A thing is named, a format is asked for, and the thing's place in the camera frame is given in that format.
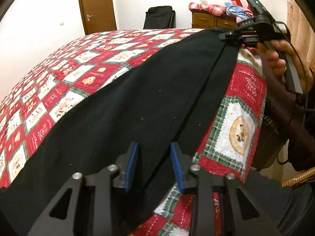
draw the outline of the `curtain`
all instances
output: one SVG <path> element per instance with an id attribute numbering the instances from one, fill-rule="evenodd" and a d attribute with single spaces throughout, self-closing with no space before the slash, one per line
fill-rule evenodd
<path id="1" fill-rule="evenodd" d="M 308 20 L 294 0 L 288 2 L 287 26 L 292 44 L 305 56 L 309 67 L 315 70 L 315 34 Z"/>

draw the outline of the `wooden door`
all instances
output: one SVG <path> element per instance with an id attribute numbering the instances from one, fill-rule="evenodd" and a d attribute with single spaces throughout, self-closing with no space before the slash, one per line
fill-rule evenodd
<path id="1" fill-rule="evenodd" d="M 116 30 L 112 0 L 79 0 L 86 34 Z"/>

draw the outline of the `black bag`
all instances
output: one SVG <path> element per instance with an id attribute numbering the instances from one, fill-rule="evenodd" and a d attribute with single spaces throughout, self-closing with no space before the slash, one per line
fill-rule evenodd
<path id="1" fill-rule="evenodd" d="M 148 9 L 143 29 L 174 28 L 175 11 L 171 6 L 158 6 Z"/>

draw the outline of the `red plaid cloth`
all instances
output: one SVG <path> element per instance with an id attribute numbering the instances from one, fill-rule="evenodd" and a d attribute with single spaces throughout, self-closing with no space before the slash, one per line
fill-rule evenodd
<path id="1" fill-rule="evenodd" d="M 222 5 L 202 5 L 202 4 L 191 2 L 188 5 L 188 8 L 190 10 L 206 11 L 215 16 L 222 16 L 224 13 L 226 13 L 226 7 Z"/>

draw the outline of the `metal screw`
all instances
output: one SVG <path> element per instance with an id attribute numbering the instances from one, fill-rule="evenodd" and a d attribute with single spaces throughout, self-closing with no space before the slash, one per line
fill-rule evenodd
<path id="1" fill-rule="evenodd" d="M 112 165 L 109 165 L 108 167 L 107 167 L 107 169 L 109 170 L 109 171 L 116 171 L 117 169 L 118 169 L 118 166 L 116 165 L 116 164 L 112 164 Z"/>
<path id="2" fill-rule="evenodd" d="M 201 169 L 201 167 L 199 165 L 197 165 L 197 164 L 194 164 L 194 165 L 190 166 L 190 169 L 192 171 L 199 171 Z"/>
<path id="3" fill-rule="evenodd" d="M 80 172 L 74 173 L 72 175 L 72 178 L 76 180 L 80 179 L 81 177 L 83 177 L 83 175 Z"/>
<path id="4" fill-rule="evenodd" d="M 235 176 L 235 174 L 233 174 L 233 173 L 227 173 L 227 174 L 226 174 L 226 178 L 227 178 L 228 180 L 233 180 L 233 179 L 236 178 L 236 176 Z"/>

